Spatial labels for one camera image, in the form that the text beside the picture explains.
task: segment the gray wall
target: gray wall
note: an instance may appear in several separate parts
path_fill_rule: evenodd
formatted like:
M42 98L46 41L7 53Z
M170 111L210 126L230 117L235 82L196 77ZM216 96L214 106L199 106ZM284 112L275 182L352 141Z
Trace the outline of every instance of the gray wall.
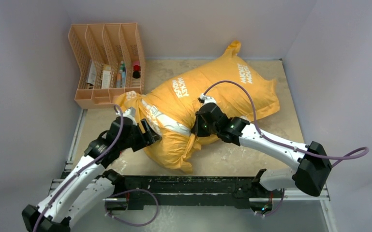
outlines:
M151 58L282 58L316 0L63 0L73 23L138 22Z
M319 0L284 59L307 142L344 161L328 189L339 231L372 231L372 0Z
M21 211L59 176L79 107L70 19L55 1L0 0L0 231L25 231Z

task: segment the yellow shipping bag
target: yellow shipping bag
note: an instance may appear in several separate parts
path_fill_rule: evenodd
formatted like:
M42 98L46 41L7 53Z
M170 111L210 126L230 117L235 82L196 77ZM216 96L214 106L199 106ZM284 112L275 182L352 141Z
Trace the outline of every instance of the yellow shipping bag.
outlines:
M245 61L237 56L240 42L232 42L224 54L198 68L174 77L147 95L134 91L119 96L115 104L126 110L136 109L136 121L146 118L150 126L162 136L162 140L145 148L145 153L155 162L170 169L192 173L187 162L192 153L218 138L215 135L198 138L191 134L195 113L200 109L200 94L212 84L231 80L242 85L253 98L257 118L271 115L280 109L275 94L276 81L263 79ZM245 93L230 83L221 83L212 88L213 97L228 117L246 117L253 121L253 110Z

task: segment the orange plastic bag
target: orange plastic bag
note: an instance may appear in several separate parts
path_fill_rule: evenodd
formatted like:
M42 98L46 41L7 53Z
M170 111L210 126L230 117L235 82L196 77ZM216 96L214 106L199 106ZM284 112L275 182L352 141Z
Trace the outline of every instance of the orange plastic bag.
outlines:
M116 99L114 103L123 110L135 108L137 122L146 118L162 136L160 142L145 148L146 154L158 164L192 173L193 168L187 162L192 153L201 149L201 145L218 139L215 135L197 138L191 134L195 113L201 107L200 94L218 81L231 80L242 85L253 98L258 119L279 111L276 81L263 79L239 58L240 46L239 41L232 42L221 57L164 82L147 95L132 91ZM207 95L216 100L228 117L242 116L253 120L250 101L237 86L222 83Z

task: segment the wooden tabletop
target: wooden tabletop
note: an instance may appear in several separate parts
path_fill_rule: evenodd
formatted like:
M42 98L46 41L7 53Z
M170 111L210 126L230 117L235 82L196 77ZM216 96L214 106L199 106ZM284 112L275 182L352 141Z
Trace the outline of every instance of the wooden tabletop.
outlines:
M148 75L145 92L148 93L164 81L198 67L209 60L148 60ZM280 111L259 120L261 129L296 142L303 142L298 118L294 109L290 89L280 60L248 60L263 78L277 79L276 93L280 100ZM83 155L88 144L97 138L100 132L109 129L116 118L113 109L88 110L79 144L75 155L75 164ZM194 169L193 175L205 176L255 176L258 170L280 169L287 167L282 162L259 151L226 144L217 141L203 146L188 160ZM109 166L125 175L184 175L177 170L169 170L151 160L143 150L132 152L126 150L121 157Z

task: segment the orange plastic organizer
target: orange plastic organizer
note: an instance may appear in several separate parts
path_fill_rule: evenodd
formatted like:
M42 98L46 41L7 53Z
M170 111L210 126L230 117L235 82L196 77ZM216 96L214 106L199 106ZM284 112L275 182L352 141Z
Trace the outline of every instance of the orange plastic organizer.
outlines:
M80 68L80 80L74 100L82 109L112 107L114 98L129 91L142 93L145 85L146 61L137 23L76 24L69 31L69 42ZM86 83L90 60L96 67L93 88ZM121 80L120 62L126 67L125 87L115 88ZM141 77L132 78L132 61L140 61ZM104 64L112 68L109 88L102 87Z

